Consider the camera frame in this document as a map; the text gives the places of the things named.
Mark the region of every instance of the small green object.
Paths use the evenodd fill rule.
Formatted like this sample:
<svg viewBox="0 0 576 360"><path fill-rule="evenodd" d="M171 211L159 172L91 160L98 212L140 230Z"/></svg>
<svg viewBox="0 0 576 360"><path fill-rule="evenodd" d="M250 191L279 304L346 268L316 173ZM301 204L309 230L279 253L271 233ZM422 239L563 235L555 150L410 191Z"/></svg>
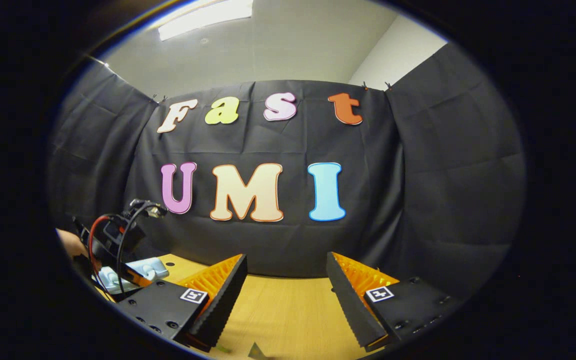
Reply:
<svg viewBox="0 0 576 360"><path fill-rule="evenodd" d="M248 353L249 358L253 358L255 360L268 360L269 357L265 356L264 353L261 351L259 346L256 342L253 342L252 347L250 348L250 352Z"/></svg>
<svg viewBox="0 0 576 360"><path fill-rule="evenodd" d="M214 348L217 349L218 351L221 351L221 352L226 353L226 354L230 354L232 351L231 349L225 348L225 347L221 346L220 344L217 344L217 346L215 346Z"/></svg>

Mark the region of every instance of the black cloth backdrop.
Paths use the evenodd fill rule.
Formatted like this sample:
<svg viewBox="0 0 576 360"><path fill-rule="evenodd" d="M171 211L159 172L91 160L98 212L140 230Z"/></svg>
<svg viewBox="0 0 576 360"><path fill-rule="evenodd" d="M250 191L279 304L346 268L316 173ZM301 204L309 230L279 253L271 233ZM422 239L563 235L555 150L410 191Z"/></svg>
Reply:
<svg viewBox="0 0 576 360"><path fill-rule="evenodd" d="M448 44L387 91L322 81L246 82L155 103L93 63L57 119L48 191L53 217L88 226L133 198L162 201L164 164L197 163L192 207L140 222L137 258L173 253L204 264L246 253L252 274L324 277L327 251L400 277L422 276L467 297L494 271L514 237L524 202L519 133L503 98L477 66ZM265 100L296 96L297 114L267 121ZM360 125L340 122L327 97L347 92ZM213 101L240 100L234 123L204 121ZM171 104L197 99L175 130L156 130ZM307 166L341 164L346 215L314 221ZM281 221L215 221L215 166L232 164L247 183L277 163ZM174 175L176 199L181 174Z"/></svg>

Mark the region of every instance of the blue letter i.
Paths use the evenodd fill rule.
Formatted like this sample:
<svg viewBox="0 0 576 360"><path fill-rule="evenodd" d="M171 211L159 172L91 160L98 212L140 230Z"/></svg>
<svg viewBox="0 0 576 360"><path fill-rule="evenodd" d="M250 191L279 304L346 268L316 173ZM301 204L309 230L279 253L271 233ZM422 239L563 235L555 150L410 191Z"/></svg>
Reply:
<svg viewBox="0 0 576 360"><path fill-rule="evenodd" d="M346 216L339 206L337 174L341 165L336 162L315 162L308 166L308 173L315 178L315 208L310 212L314 221L334 221Z"/></svg>

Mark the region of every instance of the purple letter u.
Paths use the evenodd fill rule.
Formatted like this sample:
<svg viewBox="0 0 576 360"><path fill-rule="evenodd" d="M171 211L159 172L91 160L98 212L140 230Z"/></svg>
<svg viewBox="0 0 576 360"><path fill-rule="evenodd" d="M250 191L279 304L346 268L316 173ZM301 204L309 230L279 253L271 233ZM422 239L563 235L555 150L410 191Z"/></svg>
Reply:
<svg viewBox="0 0 576 360"><path fill-rule="evenodd" d="M172 177L175 174L175 170L177 170L175 164L165 164L161 167L161 174L163 175L161 194L164 204L171 213L185 214L193 204L193 173L197 170L197 164L184 162L179 165L179 170L183 174L183 191L180 201L175 200L172 194Z"/></svg>

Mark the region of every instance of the wooden table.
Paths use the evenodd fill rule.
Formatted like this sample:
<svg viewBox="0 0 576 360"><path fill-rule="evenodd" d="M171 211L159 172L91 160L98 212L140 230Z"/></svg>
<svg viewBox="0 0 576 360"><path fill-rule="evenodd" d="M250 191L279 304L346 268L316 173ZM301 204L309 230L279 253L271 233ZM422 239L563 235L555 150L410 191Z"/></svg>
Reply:
<svg viewBox="0 0 576 360"><path fill-rule="evenodd" d="M171 254L160 256L169 271L164 280L176 283L207 268ZM263 354L278 359L362 358L338 299L325 278L278 278L248 275L211 358L247 359L256 343Z"/></svg>

